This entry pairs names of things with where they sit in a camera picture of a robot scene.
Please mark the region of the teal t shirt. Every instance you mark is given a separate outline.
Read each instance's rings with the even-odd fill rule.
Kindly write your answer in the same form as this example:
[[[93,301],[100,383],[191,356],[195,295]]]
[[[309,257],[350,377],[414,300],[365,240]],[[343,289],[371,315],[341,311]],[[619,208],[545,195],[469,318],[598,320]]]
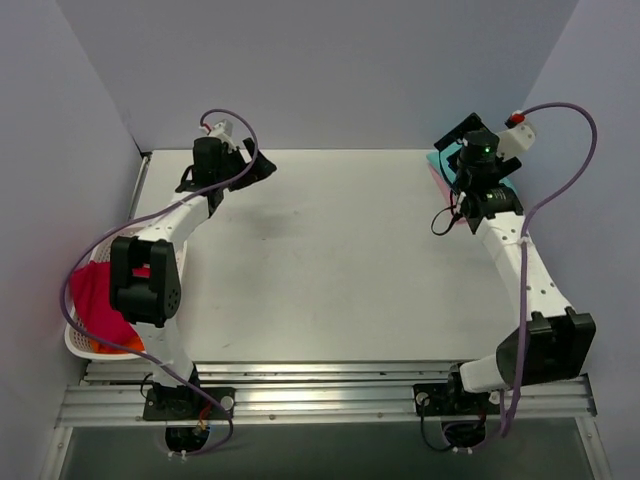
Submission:
[[[456,173],[449,166],[447,159],[449,156],[456,154],[461,146],[457,143],[449,145],[442,152],[434,150],[426,155],[427,161],[431,167],[441,177],[444,184],[453,183],[456,179]]]

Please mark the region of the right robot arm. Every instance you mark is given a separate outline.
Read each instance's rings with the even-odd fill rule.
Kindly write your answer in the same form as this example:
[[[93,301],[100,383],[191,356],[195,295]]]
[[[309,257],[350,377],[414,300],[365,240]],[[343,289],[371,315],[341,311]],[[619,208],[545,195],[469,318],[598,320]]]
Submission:
[[[480,394],[570,380],[580,375],[595,337],[588,313],[579,313],[552,280],[529,233],[530,213],[506,178],[536,133],[516,112],[494,133],[476,113],[435,142],[449,187],[449,211],[485,247],[508,292],[515,329],[494,353],[460,364],[444,388],[455,412],[469,411]]]

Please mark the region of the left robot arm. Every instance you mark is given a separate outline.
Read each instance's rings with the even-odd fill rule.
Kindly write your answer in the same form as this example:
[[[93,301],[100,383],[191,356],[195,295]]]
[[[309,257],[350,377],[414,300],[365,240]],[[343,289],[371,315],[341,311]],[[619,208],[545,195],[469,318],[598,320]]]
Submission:
[[[194,417],[202,405],[193,361],[180,338],[176,314],[182,297],[177,252],[209,220],[224,193],[244,189],[277,170],[251,138],[240,149],[226,137],[194,141],[192,164],[183,172],[169,205],[131,237],[110,245],[109,301],[138,335],[153,364],[152,388],[158,402],[179,419]]]

